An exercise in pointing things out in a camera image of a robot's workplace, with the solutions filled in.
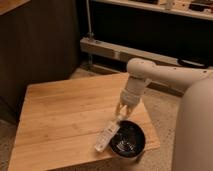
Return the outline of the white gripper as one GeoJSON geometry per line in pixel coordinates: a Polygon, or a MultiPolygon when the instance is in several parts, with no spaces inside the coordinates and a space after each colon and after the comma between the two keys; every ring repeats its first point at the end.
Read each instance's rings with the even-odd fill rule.
{"type": "Polygon", "coordinates": [[[134,108],[139,104],[143,93],[143,89],[135,89],[133,92],[123,89],[120,93],[120,102],[115,109],[115,116],[118,117],[120,115],[120,111],[123,105],[125,105],[125,118],[128,118],[132,114],[134,108]]]}

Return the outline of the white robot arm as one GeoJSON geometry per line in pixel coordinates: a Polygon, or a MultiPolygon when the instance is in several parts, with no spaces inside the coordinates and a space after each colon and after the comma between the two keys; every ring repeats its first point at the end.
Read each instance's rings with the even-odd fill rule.
{"type": "Polygon", "coordinates": [[[151,82],[169,87],[178,98],[171,171],[213,171],[213,68],[159,65],[133,58],[115,113],[128,118],[151,82]]]}

